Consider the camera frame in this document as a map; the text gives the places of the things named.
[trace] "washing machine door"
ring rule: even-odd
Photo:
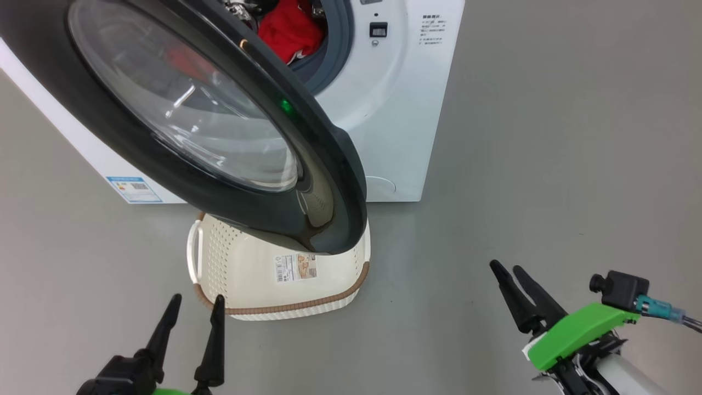
[[[162,186],[295,250],[366,225],[349,136],[216,0],[5,2],[0,32],[88,129]]]

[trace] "washing machine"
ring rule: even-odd
[[[421,199],[464,0],[317,0],[290,65],[232,2],[5,1],[0,66],[125,201],[349,250],[366,201]]]

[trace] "blue and white sticker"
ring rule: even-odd
[[[107,177],[124,199],[130,203],[160,203],[161,198],[141,177]]]

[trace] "door glass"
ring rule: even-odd
[[[252,188],[295,185],[297,159],[276,126],[176,35],[109,0],[76,2],[69,27],[103,83],[168,147]]]

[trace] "basket handle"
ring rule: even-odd
[[[193,284],[197,284],[202,278],[202,228],[200,228],[199,219],[190,227],[190,232],[187,234],[187,272],[190,274],[190,280]],[[197,239],[197,256],[195,256],[195,239]]]

